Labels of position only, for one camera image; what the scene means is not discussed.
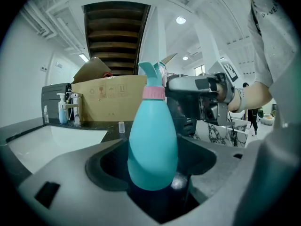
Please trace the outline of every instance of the white sink basin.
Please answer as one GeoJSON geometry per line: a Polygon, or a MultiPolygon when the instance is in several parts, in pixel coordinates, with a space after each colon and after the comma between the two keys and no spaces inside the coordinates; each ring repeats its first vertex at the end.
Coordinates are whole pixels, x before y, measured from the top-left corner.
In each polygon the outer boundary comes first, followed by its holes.
{"type": "Polygon", "coordinates": [[[35,173],[55,157],[101,143],[106,130],[46,126],[9,142],[20,162],[35,173]]]}

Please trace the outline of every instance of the hand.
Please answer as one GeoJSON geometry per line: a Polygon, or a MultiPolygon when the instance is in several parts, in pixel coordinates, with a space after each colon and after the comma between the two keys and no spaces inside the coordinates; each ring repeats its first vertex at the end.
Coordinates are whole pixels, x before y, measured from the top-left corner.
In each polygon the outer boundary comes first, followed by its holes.
{"type": "MultiPolygon", "coordinates": [[[[216,91],[218,93],[218,96],[217,96],[217,100],[219,102],[222,102],[224,101],[225,97],[226,97],[226,93],[227,93],[227,90],[225,89],[225,86],[222,85],[222,84],[216,84],[216,91]]],[[[237,92],[237,90],[235,90],[235,95],[234,95],[234,98],[233,100],[228,104],[228,110],[229,111],[236,111],[239,107],[239,104],[240,104],[240,97],[239,97],[239,94],[237,92]]]]}

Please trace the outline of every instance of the bottle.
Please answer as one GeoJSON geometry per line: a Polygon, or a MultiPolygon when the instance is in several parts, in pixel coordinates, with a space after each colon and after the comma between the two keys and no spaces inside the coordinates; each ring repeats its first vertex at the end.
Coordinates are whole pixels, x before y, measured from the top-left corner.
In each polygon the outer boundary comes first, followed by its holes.
{"type": "Polygon", "coordinates": [[[156,191],[173,181],[178,164],[177,137],[164,101],[159,64],[140,62],[139,66],[146,73],[147,84],[130,132],[127,166],[136,186],[156,191]]]}
{"type": "Polygon", "coordinates": [[[60,120],[61,124],[67,123],[67,116],[66,116],[66,102],[64,101],[65,99],[65,94],[64,93],[57,93],[58,96],[60,96],[61,101],[58,103],[58,118],[60,120]]]}
{"type": "Polygon", "coordinates": [[[44,123],[45,124],[49,123],[49,117],[48,117],[48,112],[47,112],[47,105],[44,106],[44,123]]]}

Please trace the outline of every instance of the wrist strap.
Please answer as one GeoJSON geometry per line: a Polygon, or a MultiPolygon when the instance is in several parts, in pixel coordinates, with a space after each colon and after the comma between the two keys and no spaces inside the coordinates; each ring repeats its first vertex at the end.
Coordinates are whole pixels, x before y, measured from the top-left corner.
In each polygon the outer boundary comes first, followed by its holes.
{"type": "Polygon", "coordinates": [[[240,113],[244,109],[246,109],[246,97],[244,93],[244,89],[236,89],[238,91],[239,97],[240,97],[240,104],[236,111],[233,111],[234,113],[240,113]]]}

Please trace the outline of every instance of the person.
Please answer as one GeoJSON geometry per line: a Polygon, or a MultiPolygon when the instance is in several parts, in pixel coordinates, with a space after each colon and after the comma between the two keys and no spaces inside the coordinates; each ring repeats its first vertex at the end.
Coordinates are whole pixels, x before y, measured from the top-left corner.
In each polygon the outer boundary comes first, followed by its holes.
{"type": "MultiPolygon", "coordinates": [[[[248,27],[254,45],[255,80],[251,86],[236,89],[228,110],[241,112],[267,104],[269,87],[300,56],[300,41],[293,23],[277,0],[250,0],[248,27]]],[[[217,86],[225,97],[223,86],[217,86]]]]}
{"type": "MultiPolygon", "coordinates": [[[[249,86],[249,84],[247,82],[245,82],[243,84],[243,88],[248,87],[248,86],[249,86]]],[[[247,112],[246,112],[246,114],[248,115],[248,121],[251,122],[251,127],[252,127],[252,125],[254,127],[255,135],[253,135],[253,136],[257,136],[257,129],[258,129],[257,113],[258,113],[258,109],[251,109],[251,110],[247,110],[247,112]]]]}

